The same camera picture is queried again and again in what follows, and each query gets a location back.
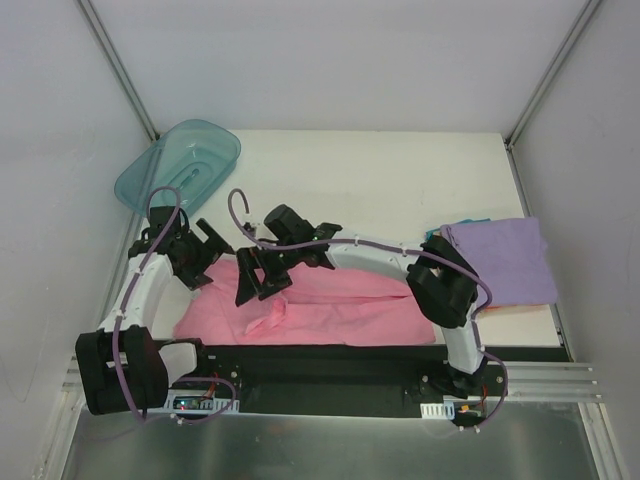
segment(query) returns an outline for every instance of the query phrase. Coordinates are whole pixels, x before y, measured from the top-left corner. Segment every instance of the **pink cloth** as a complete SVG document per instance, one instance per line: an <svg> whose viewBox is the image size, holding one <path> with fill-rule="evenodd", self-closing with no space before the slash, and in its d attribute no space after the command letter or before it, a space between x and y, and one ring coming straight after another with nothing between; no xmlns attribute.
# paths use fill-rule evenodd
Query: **pink cloth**
<svg viewBox="0 0 640 480"><path fill-rule="evenodd" d="M207 345L422 345L433 326L404 283L359 270L298 265L293 285L235 306L238 266L220 259L174 329L175 338L199 337Z"/></svg>

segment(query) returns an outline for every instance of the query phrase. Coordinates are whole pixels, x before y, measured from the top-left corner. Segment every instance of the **teal plastic tray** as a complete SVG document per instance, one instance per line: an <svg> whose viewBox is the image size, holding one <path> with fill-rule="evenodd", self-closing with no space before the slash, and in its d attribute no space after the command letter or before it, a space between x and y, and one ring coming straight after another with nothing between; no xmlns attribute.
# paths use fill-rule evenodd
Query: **teal plastic tray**
<svg viewBox="0 0 640 480"><path fill-rule="evenodd" d="M171 186L192 216L233 171L239 155L240 141L231 132L204 120L186 120L140 155L118 177L114 191L127 207L146 216L149 193ZM159 192L151 205L175 205L175 195Z"/></svg>

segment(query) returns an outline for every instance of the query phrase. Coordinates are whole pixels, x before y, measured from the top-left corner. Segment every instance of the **white wall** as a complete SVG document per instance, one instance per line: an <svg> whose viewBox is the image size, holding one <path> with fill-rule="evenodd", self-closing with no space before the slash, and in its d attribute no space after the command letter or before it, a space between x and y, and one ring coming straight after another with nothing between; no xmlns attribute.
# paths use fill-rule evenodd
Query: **white wall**
<svg viewBox="0 0 640 480"><path fill-rule="evenodd" d="M640 2L609 0L577 46L516 161L542 220L578 360L606 392L640 478Z"/></svg>
<svg viewBox="0 0 640 480"><path fill-rule="evenodd" d="M96 0L161 130L509 133L584 0Z"/></svg>
<svg viewBox="0 0 640 480"><path fill-rule="evenodd" d="M127 218L112 193L148 142L71 0L0 6L0 477L31 478L77 335Z"/></svg>

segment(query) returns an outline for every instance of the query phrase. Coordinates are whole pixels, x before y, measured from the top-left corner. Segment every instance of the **white table surface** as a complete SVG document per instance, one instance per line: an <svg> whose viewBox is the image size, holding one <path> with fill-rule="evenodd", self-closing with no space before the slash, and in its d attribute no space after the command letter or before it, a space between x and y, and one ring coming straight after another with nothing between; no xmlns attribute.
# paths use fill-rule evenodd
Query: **white table surface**
<svg viewBox="0 0 640 480"><path fill-rule="evenodd" d="M204 217L234 247L250 242L227 213L227 195L242 188L255 221L286 203L312 224L341 224L397 241L465 218L522 217L497 134L239 130L234 172L192 215ZM153 325L170 338L190 300L177 280L167 288ZM510 307L479 317L487 345L557 346L548 306ZM436 326L436 343L444 343Z"/></svg>

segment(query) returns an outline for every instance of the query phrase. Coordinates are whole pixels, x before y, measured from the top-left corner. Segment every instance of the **purple cloth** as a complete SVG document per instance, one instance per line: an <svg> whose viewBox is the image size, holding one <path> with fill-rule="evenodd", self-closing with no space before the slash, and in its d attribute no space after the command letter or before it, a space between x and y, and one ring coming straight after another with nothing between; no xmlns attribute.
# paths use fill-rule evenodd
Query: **purple cloth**
<svg viewBox="0 0 640 480"><path fill-rule="evenodd" d="M558 291L544 258L547 243L537 218L443 225L441 234L487 282L493 293L491 305L539 305L557 300ZM478 304L486 298L478 288Z"/></svg>

